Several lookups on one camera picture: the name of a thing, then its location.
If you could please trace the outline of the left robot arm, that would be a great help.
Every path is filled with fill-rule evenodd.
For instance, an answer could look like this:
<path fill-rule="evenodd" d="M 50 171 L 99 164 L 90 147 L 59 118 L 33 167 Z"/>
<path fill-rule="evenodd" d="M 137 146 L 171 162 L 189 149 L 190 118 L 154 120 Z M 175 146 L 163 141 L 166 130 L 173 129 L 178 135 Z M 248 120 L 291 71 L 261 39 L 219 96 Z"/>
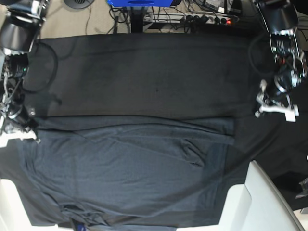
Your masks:
<path fill-rule="evenodd" d="M 276 63 L 271 82 L 260 82 L 255 115 L 259 117 L 269 112 L 291 112 L 298 115 L 290 93 L 307 79 L 308 67 L 306 56 L 296 37 L 298 16 L 295 7 L 289 0 L 255 0 L 253 4 L 269 35 L 269 44 Z"/>

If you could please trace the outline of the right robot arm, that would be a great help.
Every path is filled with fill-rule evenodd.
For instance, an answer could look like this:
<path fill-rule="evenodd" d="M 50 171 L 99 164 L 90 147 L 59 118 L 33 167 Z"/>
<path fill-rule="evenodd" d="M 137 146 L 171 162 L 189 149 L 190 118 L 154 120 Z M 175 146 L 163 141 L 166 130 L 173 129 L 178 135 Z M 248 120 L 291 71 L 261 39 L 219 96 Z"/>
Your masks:
<path fill-rule="evenodd" d="M 9 140 L 38 139 L 21 85 L 50 1 L 2 0 L 0 4 L 6 8 L 0 28 L 0 145 L 6 147 Z"/>

